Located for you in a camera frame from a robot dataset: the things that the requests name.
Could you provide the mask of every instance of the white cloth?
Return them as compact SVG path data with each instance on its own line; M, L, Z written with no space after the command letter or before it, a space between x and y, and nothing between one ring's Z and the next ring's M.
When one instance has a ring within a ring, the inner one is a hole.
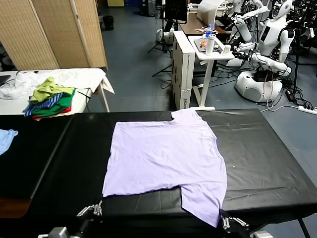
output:
M19 72L12 82L8 82L0 88L1 99L18 99L24 95L30 95L35 88L43 83L48 77L53 77L55 83L64 87L77 89L90 88L95 92L98 85L103 82L103 87L114 93L111 84L106 78L106 73L99 68L71 68L55 69L50 71Z

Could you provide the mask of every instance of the t-shirt sleeve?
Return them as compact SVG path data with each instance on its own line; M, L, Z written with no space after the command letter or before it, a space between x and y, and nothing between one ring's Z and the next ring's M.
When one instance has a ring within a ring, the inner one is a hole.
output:
M172 118L174 118L173 121L177 123L196 123L202 120L197 112L191 108L174 111L171 113L171 115Z

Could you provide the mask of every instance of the table leg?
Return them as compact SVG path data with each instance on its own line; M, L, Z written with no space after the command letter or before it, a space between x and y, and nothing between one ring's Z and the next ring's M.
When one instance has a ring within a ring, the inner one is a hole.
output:
M204 85L203 85L203 89L202 89L202 94L201 94L200 101L198 102L199 107L204 107L205 106L206 96L207 96L207 92L208 92L208 88L209 88L209 82L210 82L210 78L211 78L212 67L213 67L213 60L210 60L208 62L208 64L207 64L207 69L206 69L206 74L205 74L205 78L204 78Z
M108 105L108 102L107 102L107 99L106 99L106 96L105 96L104 89L102 87L102 83L100 83L99 86L98 86L98 93L99 93L100 100L102 102L104 110L107 111L107 113L109 113L110 109L109 109L109 105Z

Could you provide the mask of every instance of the cardboard box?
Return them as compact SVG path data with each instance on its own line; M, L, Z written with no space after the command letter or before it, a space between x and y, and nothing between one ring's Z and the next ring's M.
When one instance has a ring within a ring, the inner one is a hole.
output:
M183 31L173 38L172 91L176 108L189 108L195 63L195 50Z

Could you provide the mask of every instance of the white table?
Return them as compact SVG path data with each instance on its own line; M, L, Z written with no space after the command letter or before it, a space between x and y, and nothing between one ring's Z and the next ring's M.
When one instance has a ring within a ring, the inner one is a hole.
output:
M51 70L38 70L38 74L41 73L47 73ZM10 75L10 78L7 79L7 81L12 80L15 78L17 74L17 71L8 71L8 72L0 72L0 75ZM29 96L32 95L33 92L31 92L30 95L23 95L19 99L15 100L5 100L0 99L0 115L23 115L23 110L27 107L29 104ZM106 100L106 96L104 93L104 90L101 86L101 84L98 86L98 93L100 96L100 99L102 101L102 105L104 107L104 110L109 112L109 106ZM72 99L71 104L71 112L72 113L82 113L85 110L85 107L87 105L87 102L89 101L89 98L92 94L92 91L89 89L76 89L75 94Z
M200 94L198 90L198 86L193 86L193 90L198 102L198 107L194 108L197 110L214 110L214 107L205 107L205 101L206 101L206 96L209 88L209 83L210 83L210 78L211 78L211 71L212 71L212 66L215 60L231 60L234 58L234 55L232 53L228 53L226 55L222 55L219 52L213 52L211 56L207 56L204 52L200 52L198 48L196 47L196 44L194 40L196 39L201 39L202 36L189 36L188 40L192 44L196 56L198 57L199 60L202 60L201 64L207 63L207 69L205 73L205 78L204 78L204 85L202 89L202 93ZM219 45L221 48L221 51L224 49L224 44L220 42L220 40L216 37L215 38L215 45Z

